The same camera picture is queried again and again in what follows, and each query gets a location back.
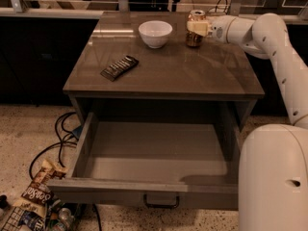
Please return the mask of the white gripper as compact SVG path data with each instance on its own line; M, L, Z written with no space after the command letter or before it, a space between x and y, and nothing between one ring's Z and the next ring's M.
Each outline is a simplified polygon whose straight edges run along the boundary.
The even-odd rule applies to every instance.
M235 16L223 15L211 18L210 23L208 20L188 21L187 29L202 37L207 37L211 26L212 38L216 41L227 43L227 33L234 20Z

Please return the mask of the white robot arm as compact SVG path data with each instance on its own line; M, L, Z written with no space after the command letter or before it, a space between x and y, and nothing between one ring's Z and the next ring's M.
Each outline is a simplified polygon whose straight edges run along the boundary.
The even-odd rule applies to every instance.
M270 61L288 119L245 138L239 160L239 231L308 231L308 66L284 19L265 13L190 19L187 29Z

